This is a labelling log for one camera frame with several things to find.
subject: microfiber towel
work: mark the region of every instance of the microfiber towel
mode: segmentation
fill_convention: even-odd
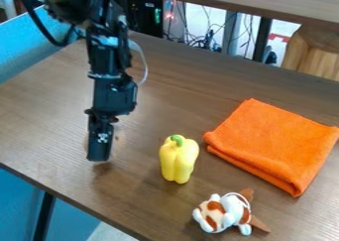
[[[294,197],[303,194],[339,138],[328,127],[250,99],[203,139],[207,150]]]

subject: toy pepper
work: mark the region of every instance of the toy pepper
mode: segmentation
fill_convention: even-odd
[[[240,193],[229,192],[222,197],[212,194],[193,210],[192,216],[208,233],[219,233],[231,226],[238,226],[245,236],[251,235],[252,226],[270,232],[270,228],[252,214],[253,192],[246,188]]]
[[[187,182],[198,154],[199,146],[195,141],[181,135],[169,136],[159,151],[163,177],[167,181]]]

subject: wooden shelf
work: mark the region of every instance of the wooden shelf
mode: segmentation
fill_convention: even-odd
[[[300,24],[338,29],[339,0],[179,0]]]

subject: blue panel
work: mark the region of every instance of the blue panel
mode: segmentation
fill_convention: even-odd
[[[0,190],[0,240],[31,240],[42,192],[3,170]]]
[[[36,11],[55,38],[63,39],[69,25],[53,20],[42,8]],[[0,84],[58,50],[40,33],[28,14],[1,24]],[[0,170],[0,241],[32,240],[43,194]],[[98,219],[57,200],[48,240],[86,240],[98,224]]]
[[[60,41],[69,25],[52,19],[42,7],[36,12],[52,35]],[[58,50],[44,37],[28,14],[1,24],[0,84]]]
[[[85,241],[99,223],[97,218],[57,200],[47,241]]]

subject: white plush toy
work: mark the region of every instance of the white plush toy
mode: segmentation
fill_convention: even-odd
[[[246,236],[251,235],[252,226],[270,232],[270,228],[251,212],[253,193],[252,189],[247,188],[240,193],[230,192],[222,197],[212,194],[209,200],[203,201],[193,210],[192,216],[208,233],[219,233],[230,226],[238,226]]]

